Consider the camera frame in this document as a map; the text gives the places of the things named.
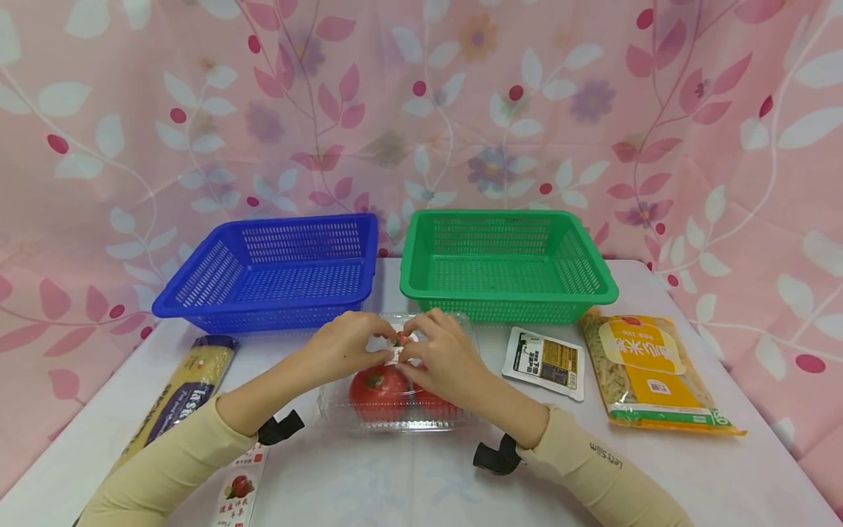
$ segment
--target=rotini pasta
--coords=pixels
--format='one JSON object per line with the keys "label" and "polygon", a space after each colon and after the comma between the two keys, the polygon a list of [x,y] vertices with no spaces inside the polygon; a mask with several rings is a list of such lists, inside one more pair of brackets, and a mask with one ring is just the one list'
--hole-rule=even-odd
{"label": "rotini pasta", "polygon": [[671,319],[604,317],[593,308],[579,324],[612,423],[746,434],[717,410]]}

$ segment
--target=right hand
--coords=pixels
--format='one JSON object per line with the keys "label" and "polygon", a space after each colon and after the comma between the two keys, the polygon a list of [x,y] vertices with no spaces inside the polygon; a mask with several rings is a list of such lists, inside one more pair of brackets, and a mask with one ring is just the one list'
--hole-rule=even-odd
{"label": "right hand", "polygon": [[[436,308],[404,325],[404,335],[421,331],[427,341],[408,342],[397,368],[413,383],[444,400],[476,411],[498,379],[483,363],[459,322]],[[421,360],[420,367],[406,363]]]}

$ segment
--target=beige arm sleeve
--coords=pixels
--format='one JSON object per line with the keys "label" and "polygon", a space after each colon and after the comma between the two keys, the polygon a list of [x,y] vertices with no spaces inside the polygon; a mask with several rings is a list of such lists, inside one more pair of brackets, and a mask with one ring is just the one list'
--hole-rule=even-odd
{"label": "beige arm sleeve", "polygon": [[160,527],[194,489],[256,441],[223,421],[214,398],[106,477],[78,527]]}
{"label": "beige arm sleeve", "polygon": [[518,448],[536,474],[570,490],[607,527],[688,527],[688,515],[664,489],[555,406],[539,445]]}

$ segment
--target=left hand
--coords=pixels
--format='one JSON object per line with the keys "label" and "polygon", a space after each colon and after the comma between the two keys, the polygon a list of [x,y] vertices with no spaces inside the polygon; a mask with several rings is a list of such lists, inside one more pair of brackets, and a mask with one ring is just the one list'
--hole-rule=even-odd
{"label": "left hand", "polygon": [[286,363],[294,367],[304,377],[304,388],[312,390],[390,360],[389,350],[366,351],[370,336],[399,338],[392,325],[374,313],[346,311],[323,325],[303,348],[279,366]]}

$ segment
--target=pink floral curtain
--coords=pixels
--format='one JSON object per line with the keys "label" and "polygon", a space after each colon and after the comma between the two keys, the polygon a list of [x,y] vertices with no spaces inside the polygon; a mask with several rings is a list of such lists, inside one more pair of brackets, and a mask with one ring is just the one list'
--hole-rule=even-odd
{"label": "pink floral curtain", "polygon": [[390,256],[415,210],[564,208],[843,507],[841,30],[841,0],[3,0],[0,489],[221,222],[369,211]]}

